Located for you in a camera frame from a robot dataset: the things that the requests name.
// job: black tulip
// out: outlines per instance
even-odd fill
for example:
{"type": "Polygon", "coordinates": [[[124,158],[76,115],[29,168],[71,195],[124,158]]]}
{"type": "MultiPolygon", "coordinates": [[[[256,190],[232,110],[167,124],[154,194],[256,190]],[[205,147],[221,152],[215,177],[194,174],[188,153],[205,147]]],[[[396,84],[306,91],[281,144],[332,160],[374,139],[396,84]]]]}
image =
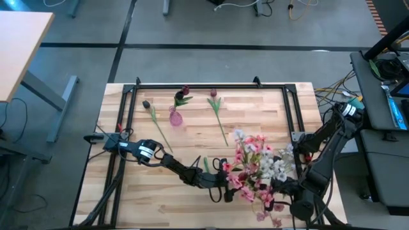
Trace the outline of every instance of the black tulip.
{"type": "Polygon", "coordinates": [[[183,99],[183,92],[182,91],[177,92],[174,97],[176,97],[176,99],[178,99],[178,100],[182,100],[183,99]]]}
{"type": "Polygon", "coordinates": [[[145,109],[149,109],[151,107],[151,104],[147,100],[143,101],[142,104],[145,109]]]}

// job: red tulip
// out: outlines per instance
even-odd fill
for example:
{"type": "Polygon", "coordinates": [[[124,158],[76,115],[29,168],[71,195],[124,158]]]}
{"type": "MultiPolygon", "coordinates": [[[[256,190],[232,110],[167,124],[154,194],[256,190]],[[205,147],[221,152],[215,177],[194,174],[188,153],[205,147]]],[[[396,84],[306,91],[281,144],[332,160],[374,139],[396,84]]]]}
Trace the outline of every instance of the red tulip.
{"type": "Polygon", "coordinates": [[[215,97],[216,95],[217,95],[216,89],[212,89],[212,90],[210,91],[210,96],[215,97]]]}

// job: pink vase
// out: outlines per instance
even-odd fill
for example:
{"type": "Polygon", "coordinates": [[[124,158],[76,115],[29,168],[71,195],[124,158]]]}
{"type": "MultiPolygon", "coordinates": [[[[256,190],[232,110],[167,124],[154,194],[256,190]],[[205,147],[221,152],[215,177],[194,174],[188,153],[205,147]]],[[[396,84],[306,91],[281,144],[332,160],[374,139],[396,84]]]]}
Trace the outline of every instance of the pink vase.
{"type": "Polygon", "coordinates": [[[173,106],[169,107],[169,111],[171,114],[169,115],[169,122],[172,126],[177,127],[180,126],[183,122],[183,118],[179,112],[176,111],[176,108],[173,106]]]}

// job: wooden tabletop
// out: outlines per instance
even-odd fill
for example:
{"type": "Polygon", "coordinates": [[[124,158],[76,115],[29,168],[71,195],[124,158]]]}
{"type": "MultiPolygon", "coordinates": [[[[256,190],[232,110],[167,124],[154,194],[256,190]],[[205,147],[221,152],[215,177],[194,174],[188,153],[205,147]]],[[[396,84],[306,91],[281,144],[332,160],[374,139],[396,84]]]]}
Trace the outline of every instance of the wooden tabletop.
{"type": "MultiPolygon", "coordinates": [[[[296,83],[302,117],[307,132],[314,132],[321,126],[321,118],[316,104],[313,85],[296,83]]],[[[98,124],[106,132],[113,132],[120,106],[123,84],[108,84],[105,89],[98,124]]],[[[222,98],[220,122],[227,134],[229,147],[224,143],[217,118],[206,101],[210,90],[193,89],[189,96],[193,99],[189,104],[178,108],[183,116],[180,127],[169,124],[169,106],[173,104],[174,89],[138,90],[132,128],[135,133],[131,141],[154,139],[166,144],[151,121],[150,115],[142,106],[148,100],[157,110],[159,126],[169,141],[174,157],[184,165],[190,165],[201,155],[213,158],[227,158],[233,161],[235,145],[233,132],[241,128],[248,135],[263,134],[267,142],[276,150],[285,148],[290,143],[286,112],[282,91],[278,89],[219,89],[217,96],[222,98]]],[[[297,122],[293,104],[291,103],[293,121],[297,122]]],[[[102,150],[103,144],[94,145],[90,156],[102,150]]],[[[109,162],[109,154],[100,155],[90,162],[86,168],[81,195],[75,213],[74,224],[83,221],[102,196],[109,162]]],[[[199,167],[204,168],[203,161],[199,167]]],[[[212,189],[213,196],[218,196],[217,189],[212,189]]],[[[109,202],[106,221],[111,217],[112,199],[109,202]]],[[[261,203],[253,205],[256,211],[261,203]]],[[[334,181],[334,193],[330,209],[342,221],[346,221],[339,189],[334,181]]],[[[282,219],[283,227],[292,227],[288,207],[282,212],[273,212],[274,217],[282,219]]],[[[297,227],[305,227],[305,222],[296,220],[297,227]]],[[[199,189],[183,184],[179,177],[168,169],[148,168],[127,162],[123,180],[117,227],[172,227],[172,228],[260,228],[273,227],[270,220],[258,222],[252,212],[251,205],[236,195],[232,203],[213,203],[207,189],[199,189]]]]}
{"type": "Polygon", "coordinates": [[[0,102],[13,98],[53,18],[53,13],[0,11],[0,102]]]}

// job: wooden desk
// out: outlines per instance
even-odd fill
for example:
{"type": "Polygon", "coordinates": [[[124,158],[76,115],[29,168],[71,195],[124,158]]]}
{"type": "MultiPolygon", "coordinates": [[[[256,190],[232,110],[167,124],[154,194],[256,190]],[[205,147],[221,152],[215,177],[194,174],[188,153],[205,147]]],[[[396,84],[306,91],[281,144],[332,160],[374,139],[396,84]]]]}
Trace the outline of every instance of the wooden desk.
{"type": "Polygon", "coordinates": [[[22,84],[53,106],[58,112],[48,142],[57,140],[75,83],[79,81],[77,76],[71,76],[60,96],[27,70],[53,18],[53,13],[0,11],[0,102],[10,102],[22,84]]]}
{"type": "MultiPolygon", "coordinates": [[[[105,89],[98,124],[106,132],[113,132],[115,129],[122,89],[122,84],[108,84],[105,89]]],[[[183,116],[184,124],[181,127],[173,128],[169,124],[168,108],[169,105],[173,104],[175,90],[139,89],[132,122],[135,133],[131,136],[131,141],[155,139],[165,143],[151,121],[150,115],[142,106],[141,102],[148,100],[157,110],[159,126],[173,149],[174,157],[185,165],[193,163],[198,155],[208,157],[210,161],[214,157],[226,157],[232,161],[235,154],[233,139],[235,128],[241,128],[246,134],[267,136],[268,143],[276,149],[285,148],[290,142],[281,90],[218,90],[217,96],[222,98],[220,121],[225,133],[228,134],[229,147],[224,143],[217,119],[206,101],[210,90],[191,89],[190,92],[189,96],[194,98],[188,105],[178,108],[179,113],[183,116]]],[[[313,85],[311,83],[297,83],[297,92],[305,129],[307,132],[314,132],[321,126],[321,119],[313,85]]],[[[293,121],[296,121],[294,110],[292,115],[293,121]]],[[[102,146],[103,144],[94,145],[91,148],[90,156],[101,152],[102,146]]],[[[101,198],[108,161],[109,154],[107,153],[88,163],[74,224],[82,222],[101,198]]],[[[199,166],[204,167],[202,160],[199,166]]],[[[281,200],[282,196],[277,195],[276,199],[281,200]]],[[[107,209],[106,222],[111,217],[110,204],[112,202],[109,203],[107,209]]],[[[259,210],[261,204],[256,203],[254,208],[259,210]]],[[[346,221],[336,180],[330,209],[339,219],[346,221]]],[[[282,219],[283,227],[292,227],[288,207],[283,212],[274,212],[274,216],[282,219]]],[[[305,223],[296,220],[296,225],[297,227],[304,227],[305,223]]],[[[167,169],[148,168],[127,162],[116,227],[252,228],[272,227],[272,223],[269,220],[257,222],[250,204],[239,195],[234,197],[232,203],[221,201],[215,204],[210,200],[207,190],[183,184],[177,175],[167,169]]]]}

